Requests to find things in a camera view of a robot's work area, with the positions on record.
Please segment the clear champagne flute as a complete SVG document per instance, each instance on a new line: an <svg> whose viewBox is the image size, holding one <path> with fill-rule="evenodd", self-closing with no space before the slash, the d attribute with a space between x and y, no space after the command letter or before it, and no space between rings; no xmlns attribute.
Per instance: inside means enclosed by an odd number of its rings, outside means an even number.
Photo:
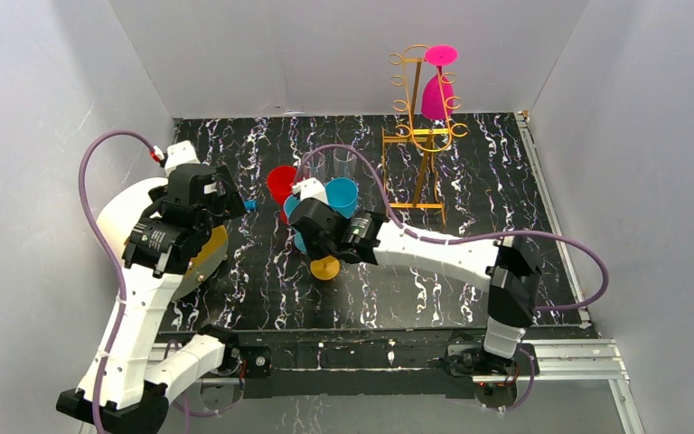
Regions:
<svg viewBox="0 0 694 434"><path fill-rule="evenodd" d="M314 178L325 184L327 164L322 152L312 151L308 153L302 160L301 169L303 179Z"/></svg>
<svg viewBox="0 0 694 434"><path fill-rule="evenodd" d="M357 165L357 156L351 146L336 147L333 150L333 170L337 178L353 178Z"/></svg>

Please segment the yellow wine glass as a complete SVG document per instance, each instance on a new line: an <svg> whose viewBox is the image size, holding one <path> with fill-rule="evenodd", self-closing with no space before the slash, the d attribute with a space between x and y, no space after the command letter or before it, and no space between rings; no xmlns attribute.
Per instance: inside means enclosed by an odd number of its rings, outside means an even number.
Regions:
<svg viewBox="0 0 694 434"><path fill-rule="evenodd" d="M313 259L309 264L311 274L318 280L330 281L335 279L341 270L341 262L333 257L327 256L322 259Z"/></svg>

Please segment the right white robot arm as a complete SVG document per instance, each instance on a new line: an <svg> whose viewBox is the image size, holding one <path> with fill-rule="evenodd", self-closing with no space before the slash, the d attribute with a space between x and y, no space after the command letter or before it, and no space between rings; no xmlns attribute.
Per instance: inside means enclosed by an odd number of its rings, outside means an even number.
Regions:
<svg viewBox="0 0 694 434"><path fill-rule="evenodd" d="M402 266L461 280L487 291L486 332L477 350L450 355L460 374L507 373L518 346L533 324L542 269L524 236L464 242L437 232L411 236L381 212L357 211L346 218L308 198L289 223L312 259Z"/></svg>

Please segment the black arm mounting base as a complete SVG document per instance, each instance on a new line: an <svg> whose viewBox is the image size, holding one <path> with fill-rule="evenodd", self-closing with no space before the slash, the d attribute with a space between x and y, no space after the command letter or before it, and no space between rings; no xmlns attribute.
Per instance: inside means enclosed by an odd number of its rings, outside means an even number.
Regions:
<svg viewBox="0 0 694 434"><path fill-rule="evenodd" d="M239 330L200 334L228 344L220 373L243 377L249 399L297 395L443 395L511 406L540 372L531 344L511 359L483 350L481 327Z"/></svg>

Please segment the red wine glass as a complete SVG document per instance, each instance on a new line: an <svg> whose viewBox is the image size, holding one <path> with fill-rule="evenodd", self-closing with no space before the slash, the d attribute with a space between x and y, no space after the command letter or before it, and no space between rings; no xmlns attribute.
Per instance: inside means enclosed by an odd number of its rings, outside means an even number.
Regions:
<svg viewBox="0 0 694 434"><path fill-rule="evenodd" d="M279 165L267 175L267 189L280 208L292 193L296 172L297 169L291 165Z"/></svg>

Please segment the pink wine glass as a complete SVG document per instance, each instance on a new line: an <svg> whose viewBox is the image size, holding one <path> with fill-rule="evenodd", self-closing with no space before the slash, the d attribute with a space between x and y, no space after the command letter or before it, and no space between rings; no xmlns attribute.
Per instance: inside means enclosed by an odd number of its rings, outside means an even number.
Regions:
<svg viewBox="0 0 694 434"><path fill-rule="evenodd" d="M444 72L444 67L454 63L457 57L457 49L450 45L436 45L426 51L424 60L436 71L422 94L421 113L425 118L448 120L460 107L453 89L455 80Z"/></svg>

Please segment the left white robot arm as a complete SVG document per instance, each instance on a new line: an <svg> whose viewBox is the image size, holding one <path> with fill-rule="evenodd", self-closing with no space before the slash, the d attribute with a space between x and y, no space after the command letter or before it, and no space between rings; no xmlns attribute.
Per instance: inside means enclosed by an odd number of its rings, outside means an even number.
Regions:
<svg viewBox="0 0 694 434"><path fill-rule="evenodd" d="M58 412L107 433L156 433L172 402L222 366L237 340L222 327L204 327L160 363L150 364L150 355L167 308L218 268L225 224L245 211L228 168L200 163L133 184L103 208L96 223L125 291L87 373L60 394Z"/></svg>

